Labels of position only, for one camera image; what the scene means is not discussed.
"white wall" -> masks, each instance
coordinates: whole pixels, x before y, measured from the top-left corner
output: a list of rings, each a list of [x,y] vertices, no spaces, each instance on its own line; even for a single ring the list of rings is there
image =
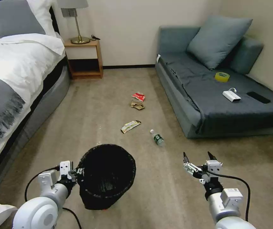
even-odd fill
[[[221,0],[88,0],[78,9],[83,36],[101,38],[104,66],[154,64],[160,25],[201,25],[218,13]],[[63,18],[53,6],[60,34],[76,36],[74,18]]]
[[[250,75],[273,90],[273,1],[222,0],[220,14],[253,18],[247,34],[264,43]]]

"trash can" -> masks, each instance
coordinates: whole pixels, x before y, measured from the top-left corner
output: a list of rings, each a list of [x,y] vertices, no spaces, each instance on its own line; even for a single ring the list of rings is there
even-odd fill
[[[133,184],[134,158],[122,147],[103,144],[90,149],[77,168],[83,168],[79,195],[89,210],[111,207]]]

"beige carpet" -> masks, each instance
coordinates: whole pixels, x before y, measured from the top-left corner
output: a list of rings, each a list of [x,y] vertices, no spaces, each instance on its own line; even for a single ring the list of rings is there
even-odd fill
[[[129,107],[136,91],[146,95],[144,110]],[[142,124],[122,134],[122,125],[132,120]],[[150,129],[164,137],[165,147],[154,144]],[[65,160],[76,166],[88,149],[101,143],[118,144],[132,154],[136,178],[131,189],[105,211],[86,210],[76,186],[65,206],[75,211],[84,229],[214,228],[204,188],[182,167],[183,151],[200,165],[208,150],[223,162],[223,174],[250,184],[249,221],[257,228],[273,228],[273,136],[186,139],[153,68],[106,70],[101,80],[73,82],[63,102],[15,160],[0,186],[0,203],[20,206],[34,174]],[[239,181],[222,182],[247,195]],[[39,185],[33,182],[28,196],[38,195]],[[11,228],[10,221],[3,228]],[[57,228],[78,226],[73,215],[63,212]]]

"black phone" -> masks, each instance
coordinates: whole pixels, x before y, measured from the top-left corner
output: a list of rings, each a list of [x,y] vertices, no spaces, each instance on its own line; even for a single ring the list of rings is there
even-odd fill
[[[259,102],[262,102],[264,104],[270,103],[271,100],[263,97],[262,95],[256,93],[256,92],[248,92],[247,93],[248,96],[252,97],[253,99],[256,99]]]

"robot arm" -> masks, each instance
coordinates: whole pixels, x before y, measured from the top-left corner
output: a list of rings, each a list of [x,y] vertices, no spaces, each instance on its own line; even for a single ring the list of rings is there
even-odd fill
[[[183,153],[183,167],[193,177],[199,179],[206,190],[205,198],[209,202],[209,210],[218,229],[255,229],[247,221],[240,218],[239,203],[243,200],[237,188],[224,189],[218,180],[222,163],[208,152],[210,160],[202,166],[190,163]]]
[[[218,181],[222,163],[211,153],[208,154],[210,160],[202,166],[195,166],[189,162],[184,153],[183,167],[204,185],[205,198],[209,202],[209,210],[216,223],[215,229],[255,229],[240,218],[239,203],[243,199],[241,192],[237,188],[223,188]],[[54,228],[65,200],[76,184],[76,177],[83,174],[82,169],[73,170],[70,161],[61,162],[59,167],[58,179],[56,170],[45,171],[38,175],[40,197],[27,201],[19,208],[13,220],[13,229]]]
[[[13,219],[13,229],[51,229],[62,212],[66,199],[76,184],[76,171],[73,163],[60,163],[60,176],[56,170],[45,171],[38,175],[41,187],[40,197],[24,203]]]

